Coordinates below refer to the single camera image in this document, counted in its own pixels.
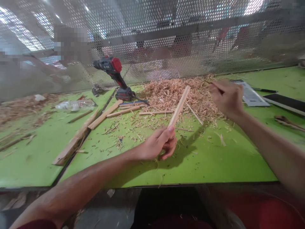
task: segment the left hand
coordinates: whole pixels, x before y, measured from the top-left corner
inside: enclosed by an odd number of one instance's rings
[[[137,146],[136,159],[153,160],[159,155],[161,150],[165,153],[160,155],[160,160],[170,157],[176,148],[177,138],[175,137],[175,128],[163,127],[152,133],[143,143]]]

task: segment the floor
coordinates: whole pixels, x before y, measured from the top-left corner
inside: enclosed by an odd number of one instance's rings
[[[82,210],[75,220],[75,229],[119,228],[129,229],[133,223],[134,210],[141,192],[141,188],[116,189],[113,196],[108,190],[100,191]],[[15,193],[2,193],[2,206],[18,196]],[[17,217],[32,203],[39,192],[28,192],[23,206],[16,209],[0,211],[0,229],[8,229]]]

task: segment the pen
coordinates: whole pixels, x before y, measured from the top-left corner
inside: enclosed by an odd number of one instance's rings
[[[278,93],[278,91],[269,90],[269,89],[261,89],[261,88],[255,88],[255,87],[253,87],[252,89],[255,90],[255,91],[263,91],[263,92],[270,92],[270,93]]]

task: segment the forearm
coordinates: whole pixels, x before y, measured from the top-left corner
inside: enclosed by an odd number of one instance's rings
[[[279,181],[305,200],[305,152],[245,112],[234,121],[255,144]]]
[[[52,220],[59,228],[73,213],[81,209],[103,186],[121,171],[135,163],[137,147],[123,154],[96,163],[46,192],[35,200],[16,220],[11,228],[17,228],[41,217]]]

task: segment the red shirt sleeve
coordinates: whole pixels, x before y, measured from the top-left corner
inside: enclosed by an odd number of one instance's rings
[[[37,219],[18,227],[17,229],[57,229],[56,225],[47,219]]]

